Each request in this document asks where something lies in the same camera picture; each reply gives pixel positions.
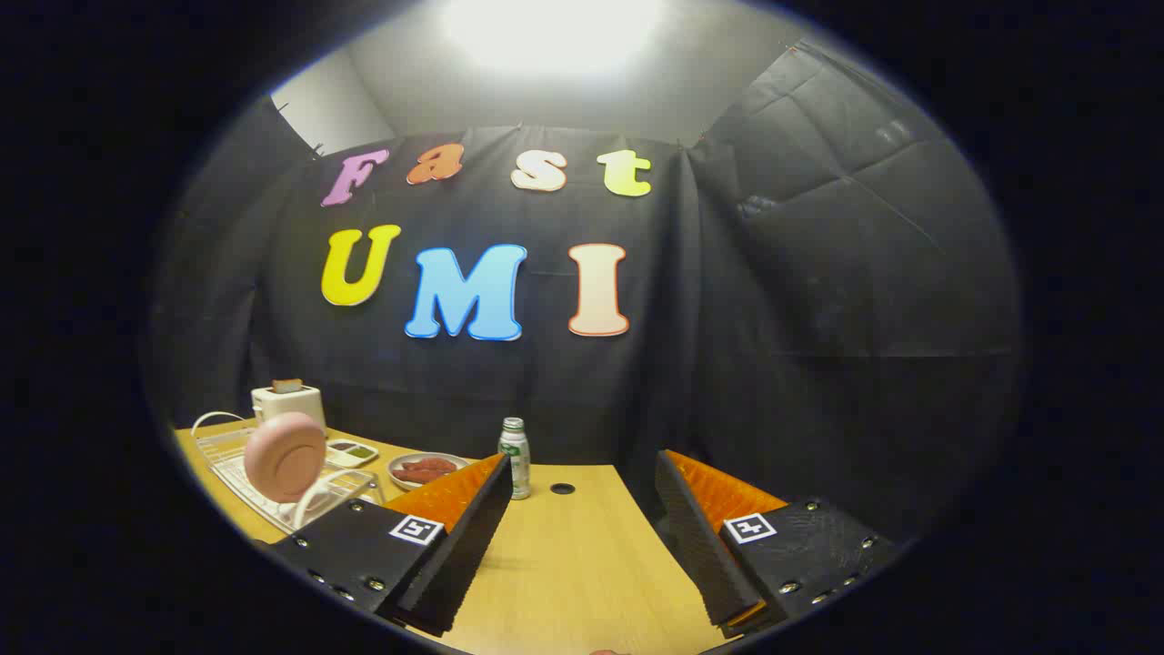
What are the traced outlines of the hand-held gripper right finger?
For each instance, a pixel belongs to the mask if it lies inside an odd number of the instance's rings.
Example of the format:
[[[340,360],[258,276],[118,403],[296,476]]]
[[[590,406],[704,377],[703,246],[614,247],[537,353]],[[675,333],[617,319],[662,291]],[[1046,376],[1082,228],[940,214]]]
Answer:
[[[656,456],[674,555],[724,638],[794,620],[881,572],[899,546],[836,503],[782,500],[672,450]]]

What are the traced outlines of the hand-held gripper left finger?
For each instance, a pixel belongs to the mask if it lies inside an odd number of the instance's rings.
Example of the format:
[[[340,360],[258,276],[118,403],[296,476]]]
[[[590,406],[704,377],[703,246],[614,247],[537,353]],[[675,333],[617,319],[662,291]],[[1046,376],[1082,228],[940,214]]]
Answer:
[[[452,631],[513,489],[495,453],[385,506],[341,501],[267,546],[307,583],[393,622],[441,638]]]

